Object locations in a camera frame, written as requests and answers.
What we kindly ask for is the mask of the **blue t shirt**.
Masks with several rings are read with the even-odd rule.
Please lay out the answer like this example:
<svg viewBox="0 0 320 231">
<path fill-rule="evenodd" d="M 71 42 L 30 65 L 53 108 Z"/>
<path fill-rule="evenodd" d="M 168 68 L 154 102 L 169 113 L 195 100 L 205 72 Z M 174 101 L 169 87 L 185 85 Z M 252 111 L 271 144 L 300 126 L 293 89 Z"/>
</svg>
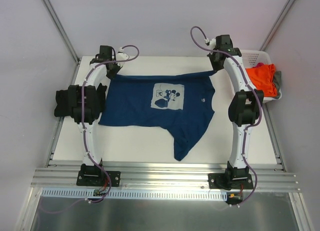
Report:
<svg viewBox="0 0 320 231">
<path fill-rule="evenodd" d="M 181 75 L 116 75 L 110 81 L 99 124 L 159 127 L 173 137 L 174 159 L 181 161 L 207 131 L 215 114 L 215 71 Z"/>
</svg>

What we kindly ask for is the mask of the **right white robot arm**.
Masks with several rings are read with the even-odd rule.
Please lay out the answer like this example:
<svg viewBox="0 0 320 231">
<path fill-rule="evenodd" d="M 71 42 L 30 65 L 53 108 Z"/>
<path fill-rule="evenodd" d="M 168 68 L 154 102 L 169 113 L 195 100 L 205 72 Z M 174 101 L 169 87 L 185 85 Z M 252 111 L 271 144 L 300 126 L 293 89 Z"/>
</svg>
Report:
<svg viewBox="0 0 320 231">
<path fill-rule="evenodd" d="M 228 34 L 205 39 L 209 48 L 207 55 L 214 71 L 225 70 L 234 90 L 228 108 L 228 118 L 232 122 L 233 139 L 231 155 L 224 173 L 212 174 L 210 184 L 224 190 L 253 189 L 248 150 L 253 127 L 262 119 L 264 93 L 257 90 L 245 69 L 242 53 L 233 46 Z"/>
</svg>

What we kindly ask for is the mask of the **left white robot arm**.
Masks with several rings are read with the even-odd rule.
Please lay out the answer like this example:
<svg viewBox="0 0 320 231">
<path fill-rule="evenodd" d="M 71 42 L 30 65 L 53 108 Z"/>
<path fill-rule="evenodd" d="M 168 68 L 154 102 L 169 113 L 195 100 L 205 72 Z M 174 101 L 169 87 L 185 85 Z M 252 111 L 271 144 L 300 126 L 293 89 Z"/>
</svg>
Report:
<svg viewBox="0 0 320 231">
<path fill-rule="evenodd" d="M 89 71 L 83 82 L 68 87 L 68 109 L 74 122 L 78 124 L 83 138 L 83 164 L 78 179 L 89 180 L 93 185 L 104 182 L 102 171 L 102 151 L 98 148 L 96 132 L 98 121 L 105 107 L 107 86 L 104 78 L 112 79 L 122 68 L 121 63 L 129 56 L 121 47 L 118 51 L 108 45 L 101 45 L 99 53 L 89 63 Z"/>
</svg>

